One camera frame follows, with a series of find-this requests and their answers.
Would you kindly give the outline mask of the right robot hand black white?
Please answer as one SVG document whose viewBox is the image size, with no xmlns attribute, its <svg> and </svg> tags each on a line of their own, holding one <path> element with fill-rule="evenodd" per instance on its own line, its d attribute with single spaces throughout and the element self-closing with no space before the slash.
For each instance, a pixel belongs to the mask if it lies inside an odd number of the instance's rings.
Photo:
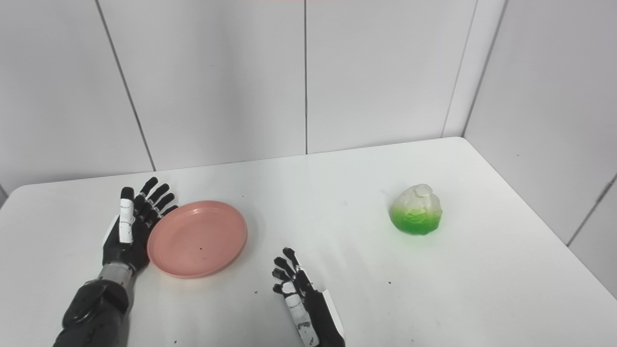
<svg viewBox="0 0 617 347">
<path fill-rule="evenodd" d="M 274 259 L 272 290 L 281 295 L 305 347 L 345 347 L 344 328 L 328 290 L 319 291 L 301 266 L 293 248 Z"/>
</svg>

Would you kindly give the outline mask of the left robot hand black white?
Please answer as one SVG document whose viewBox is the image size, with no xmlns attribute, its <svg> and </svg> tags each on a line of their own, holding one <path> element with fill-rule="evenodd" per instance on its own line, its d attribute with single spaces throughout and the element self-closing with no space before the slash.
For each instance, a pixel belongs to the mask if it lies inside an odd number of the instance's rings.
<svg viewBox="0 0 617 347">
<path fill-rule="evenodd" d="M 138 274 L 149 263 L 147 244 L 154 227 L 177 209 L 169 184 L 153 176 L 136 193 L 133 187 L 121 190 L 119 216 L 112 223 L 102 248 L 102 265 L 122 264 Z"/>
</svg>

